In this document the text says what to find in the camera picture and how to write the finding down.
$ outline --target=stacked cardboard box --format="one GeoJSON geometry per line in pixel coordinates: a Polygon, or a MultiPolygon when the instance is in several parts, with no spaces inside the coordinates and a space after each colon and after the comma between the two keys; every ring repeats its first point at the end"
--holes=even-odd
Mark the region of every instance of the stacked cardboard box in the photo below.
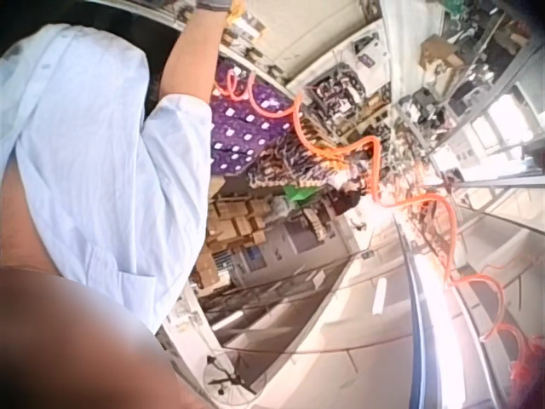
{"type": "Polygon", "coordinates": [[[203,247],[198,256],[194,275],[202,288],[210,287],[220,280],[212,251],[207,246],[203,247]]]}
{"type": "Polygon", "coordinates": [[[216,253],[264,243],[263,216],[270,211],[271,207],[263,199],[224,200],[210,204],[206,245],[216,253]]]}
{"type": "Polygon", "coordinates": [[[419,64],[427,76],[435,77],[434,88],[440,96],[457,83],[466,66],[456,55],[456,47],[436,34],[422,43],[419,64]]]}

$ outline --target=purple patterned fabric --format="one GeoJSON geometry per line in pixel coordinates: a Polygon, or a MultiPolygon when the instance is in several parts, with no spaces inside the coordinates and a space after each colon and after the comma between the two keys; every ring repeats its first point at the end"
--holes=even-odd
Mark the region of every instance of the purple patterned fabric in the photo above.
{"type": "MultiPolygon", "coordinates": [[[[249,72],[234,62],[224,60],[216,71],[216,82],[226,88],[227,73],[235,69],[238,74],[238,95],[246,89],[249,72]]],[[[271,85],[259,78],[254,86],[255,101],[263,109],[271,112],[283,111],[293,105],[293,101],[282,95],[271,85]]],[[[279,119],[264,118],[250,103],[236,102],[230,98],[212,95],[212,174],[237,175],[252,164],[266,148],[293,128],[291,116],[279,119]]]]}

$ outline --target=glove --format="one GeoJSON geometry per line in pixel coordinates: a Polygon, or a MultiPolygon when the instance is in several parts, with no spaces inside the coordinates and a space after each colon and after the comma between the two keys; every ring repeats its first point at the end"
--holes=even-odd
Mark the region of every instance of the glove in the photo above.
{"type": "Polygon", "coordinates": [[[197,9],[231,11],[232,0],[197,0],[197,9]]]}

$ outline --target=shirt cuff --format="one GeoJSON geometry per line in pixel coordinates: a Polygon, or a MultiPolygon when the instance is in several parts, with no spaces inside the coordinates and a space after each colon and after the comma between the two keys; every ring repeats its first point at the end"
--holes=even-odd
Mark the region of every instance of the shirt cuff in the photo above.
{"type": "Polygon", "coordinates": [[[203,124],[212,123],[212,108],[203,100],[183,94],[168,94],[158,103],[158,107],[172,107],[177,112],[190,115],[203,124]]]}

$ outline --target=fluorescent light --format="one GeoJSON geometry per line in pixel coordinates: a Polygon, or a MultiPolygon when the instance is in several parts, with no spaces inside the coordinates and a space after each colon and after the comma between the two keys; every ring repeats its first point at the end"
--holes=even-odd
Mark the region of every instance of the fluorescent light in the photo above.
{"type": "Polygon", "coordinates": [[[376,284],[375,301],[373,302],[373,315],[380,315],[382,314],[382,310],[384,310],[386,283],[387,280],[384,277],[378,279],[378,283],[376,284]]]}
{"type": "Polygon", "coordinates": [[[238,320],[240,317],[242,317],[244,315],[244,313],[239,310],[237,311],[236,313],[232,313],[231,315],[229,315],[228,317],[224,318],[223,320],[221,320],[220,322],[216,322],[215,324],[212,325],[212,331],[218,331],[220,330],[221,328],[223,328],[224,326],[226,325],[229,325],[231,324],[233,321],[236,321],[238,320]]]}
{"type": "Polygon", "coordinates": [[[461,409],[466,400],[462,352],[445,298],[444,272],[433,268],[422,254],[415,256],[415,263],[433,325],[443,408],[461,409]]]}

